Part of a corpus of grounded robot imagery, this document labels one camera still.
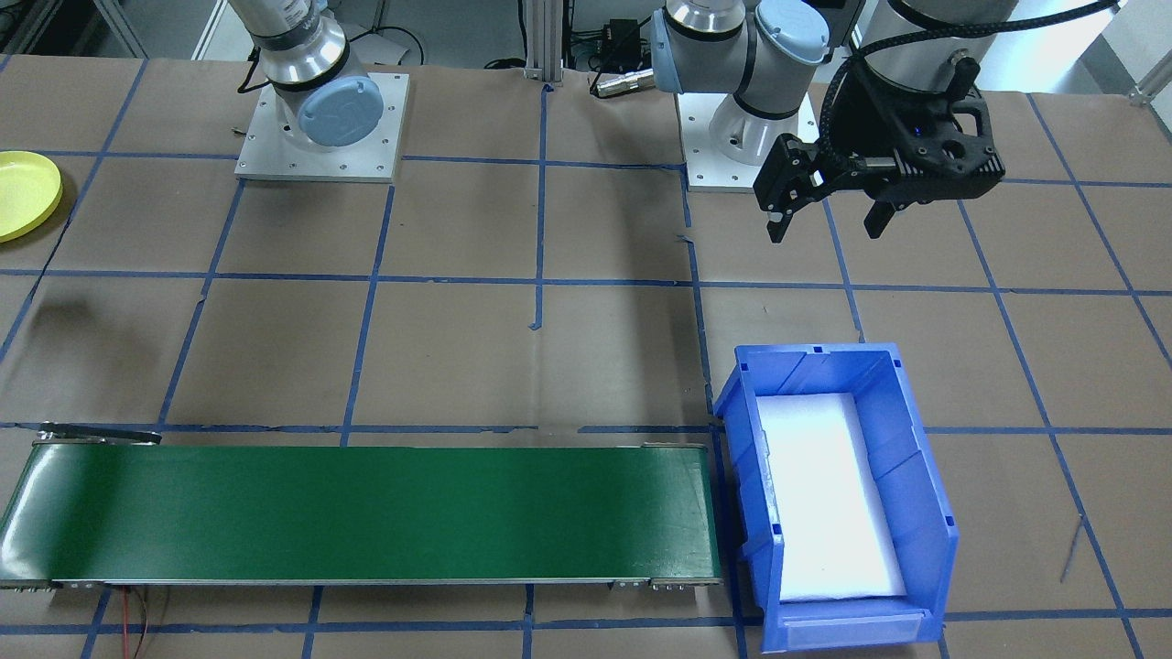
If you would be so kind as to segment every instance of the white metal mounting plate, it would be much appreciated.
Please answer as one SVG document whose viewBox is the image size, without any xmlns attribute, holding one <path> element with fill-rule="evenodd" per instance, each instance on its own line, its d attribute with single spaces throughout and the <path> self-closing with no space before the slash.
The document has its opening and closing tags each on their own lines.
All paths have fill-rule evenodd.
<svg viewBox="0 0 1172 659">
<path fill-rule="evenodd" d="M 725 156 L 716 148 L 708 131 L 716 108 L 728 94 L 680 94 L 680 137 L 688 163 L 688 189 L 694 192 L 752 192 L 752 182 L 759 167 L 747 165 Z M 802 100 L 798 110 L 798 137 L 804 142 L 818 140 L 810 96 Z"/>
<path fill-rule="evenodd" d="M 370 79 L 379 86 L 386 104 L 382 120 L 370 135 L 336 149 L 305 148 L 287 138 L 277 111 L 277 93 L 272 86 L 265 87 L 236 162 L 236 175 L 257 181 L 391 183 L 398 163 L 410 76 L 373 73 Z"/>
</svg>

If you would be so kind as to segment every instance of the green conveyor belt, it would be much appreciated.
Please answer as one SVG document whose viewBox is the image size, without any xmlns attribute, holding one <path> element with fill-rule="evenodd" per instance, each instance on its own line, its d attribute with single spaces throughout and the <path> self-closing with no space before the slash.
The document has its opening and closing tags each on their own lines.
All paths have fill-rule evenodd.
<svg viewBox="0 0 1172 659">
<path fill-rule="evenodd" d="M 39 444 L 0 585 L 720 578 L 703 448 Z"/>
</svg>

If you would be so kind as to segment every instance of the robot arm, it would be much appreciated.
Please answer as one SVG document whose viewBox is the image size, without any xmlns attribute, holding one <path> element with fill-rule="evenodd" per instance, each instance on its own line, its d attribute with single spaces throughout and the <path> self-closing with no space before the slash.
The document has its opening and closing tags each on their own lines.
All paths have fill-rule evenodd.
<svg viewBox="0 0 1172 659">
<path fill-rule="evenodd" d="M 382 95 L 342 28 L 316 0 L 230 0 L 259 49 L 289 130 L 321 147 L 346 147 L 382 117 Z"/>
<path fill-rule="evenodd" d="M 668 0 L 654 19 L 657 87 L 731 94 L 713 131 L 727 138 L 717 141 L 727 156 L 761 165 L 754 192 L 775 243 L 798 210 L 838 190 L 863 190 L 874 201 L 865 220 L 872 238 L 912 203 L 992 190 L 1006 168 L 975 81 L 994 35 L 1115 6 L 1098 0 L 1004 22 L 1017 0 L 879 0 L 827 89 L 820 137 L 806 143 L 784 122 L 830 46 L 827 26 L 811 7 L 819 2 L 808 2 L 761 0 L 747 12 L 742 0 Z M 853 22 L 857 12 L 850 14 Z"/>
</svg>

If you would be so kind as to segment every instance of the black joint ring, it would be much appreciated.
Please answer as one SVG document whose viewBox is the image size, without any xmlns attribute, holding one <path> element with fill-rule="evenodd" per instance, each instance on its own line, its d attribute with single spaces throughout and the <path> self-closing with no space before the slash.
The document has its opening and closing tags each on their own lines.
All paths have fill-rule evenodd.
<svg viewBox="0 0 1172 659">
<path fill-rule="evenodd" d="M 768 121 L 779 121 L 783 118 L 790 118 L 791 116 L 798 114 L 798 110 L 802 109 L 802 108 L 793 108 L 788 113 L 766 113 L 765 110 L 761 110 L 750 106 L 748 102 L 745 102 L 744 98 L 741 97 L 740 93 L 734 94 L 732 100 L 736 101 L 737 107 L 740 107 L 742 110 L 749 113 L 755 117 L 759 117 Z"/>
<path fill-rule="evenodd" d="M 913 9 L 905 0 L 887 0 L 887 5 L 895 11 L 897 14 L 904 18 L 907 22 L 920 27 L 924 29 L 947 29 L 949 27 L 956 27 L 953 23 L 934 19 L 924 12 Z"/>
</svg>

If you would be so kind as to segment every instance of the white foam insert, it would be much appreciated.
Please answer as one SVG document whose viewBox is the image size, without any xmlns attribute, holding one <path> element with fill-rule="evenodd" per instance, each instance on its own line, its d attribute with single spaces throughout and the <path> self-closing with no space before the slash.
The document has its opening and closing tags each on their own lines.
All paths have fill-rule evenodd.
<svg viewBox="0 0 1172 659">
<path fill-rule="evenodd" d="M 906 595 L 854 398 L 757 403 L 785 541 L 782 602 Z"/>
</svg>

